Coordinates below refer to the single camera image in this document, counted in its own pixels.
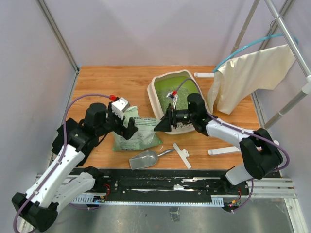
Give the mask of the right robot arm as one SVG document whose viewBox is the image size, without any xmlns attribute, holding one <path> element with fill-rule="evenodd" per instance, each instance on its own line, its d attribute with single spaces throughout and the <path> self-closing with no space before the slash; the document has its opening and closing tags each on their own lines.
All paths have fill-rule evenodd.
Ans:
<svg viewBox="0 0 311 233">
<path fill-rule="evenodd" d="M 220 188 L 225 194 L 232 194 L 244 181 L 262 179 L 283 163 L 278 145 L 265 129 L 253 131 L 224 122 L 207 111 L 198 93 L 189 94 L 187 103 L 187 109 L 182 110 L 169 105 L 154 131 L 171 132 L 178 123 L 191 123 L 197 132 L 237 147 L 243 163 L 228 170 L 222 178 Z"/>
</svg>

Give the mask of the green cat litter bag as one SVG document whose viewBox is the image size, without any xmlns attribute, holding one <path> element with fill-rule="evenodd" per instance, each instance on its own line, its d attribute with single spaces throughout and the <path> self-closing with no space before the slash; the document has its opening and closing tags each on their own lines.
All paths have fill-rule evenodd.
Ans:
<svg viewBox="0 0 311 233">
<path fill-rule="evenodd" d="M 113 133 L 113 151 L 145 150 L 162 144 L 161 139 L 154 131 L 154 127 L 159 123 L 159 120 L 156 118 L 141 118 L 138 114 L 137 106 L 129 107 L 124 115 L 124 126 L 127 127 L 128 119 L 132 117 L 135 120 L 135 126 L 138 128 L 138 131 L 128 140 Z"/>
</svg>

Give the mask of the white plastic bag clip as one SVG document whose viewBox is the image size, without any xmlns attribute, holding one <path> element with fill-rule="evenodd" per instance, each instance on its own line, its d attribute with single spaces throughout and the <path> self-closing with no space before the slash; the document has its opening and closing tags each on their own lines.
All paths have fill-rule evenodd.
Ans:
<svg viewBox="0 0 311 233">
<path fill-rule="evenodd" d="M 183 161 L 183 163 L 185 164 L 187 169 L 190 169 L 191 168 L 191 164 L 187 160 L 187 158 L 190 156 L 189 152 L 186 149 L 182 149 L 181 150 L 176 143 L 173 143 L 173 148 L 176 150 L 176 152 L 178 153 L 179 157 L 181 158 L 181 160 Z"/>
</svg>

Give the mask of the metal litter scoop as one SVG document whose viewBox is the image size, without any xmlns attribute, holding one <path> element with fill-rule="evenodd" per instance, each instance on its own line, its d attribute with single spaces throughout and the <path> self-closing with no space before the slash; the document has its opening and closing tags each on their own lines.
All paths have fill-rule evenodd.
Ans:
<svg viewBox="0 0 311 233">
<path fill-rule="evenodd" d="M 157 163 L 160 156 L 166 155 L 173 151 L 175 151 L 175 149 L 168 149 L 161 153 L 156 153 L 153 150 L 146 150 L 129 159 L 130 168 L 132 170 L 137 170 L 152 167 Z"/>
</svg>

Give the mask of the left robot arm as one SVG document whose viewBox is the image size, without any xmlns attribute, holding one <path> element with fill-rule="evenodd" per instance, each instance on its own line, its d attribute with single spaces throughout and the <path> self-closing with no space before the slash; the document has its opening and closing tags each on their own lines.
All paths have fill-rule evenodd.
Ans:
<svg viewBox="0 0 311 233">
<path fill-rule="evenodd" d="M 68 133 L 64 133 L 64 144 L 59 154 L 41 178 L 25 193 L 17 192 L 12 197 L 17 214 L 35 230 L 46 231 L 56 220 L 59 213 L 77 196 L 86 192 L 99 192 L 108 188 L 104 175 L 97 168 L 89 166 L 80 175 L 63 185 L 65 178 L 76 167 L 82 165 L 92 150 L 100 144 L 100 137 L 110 132 L 130 139 L 138 128 L 133 118 L 124 126 L 124 113 L 130 104 L 124 98 L 112 101 L 109 105 L 93 103 L 86 110 L 80 122 L 69 119 Z"/>
</svg>

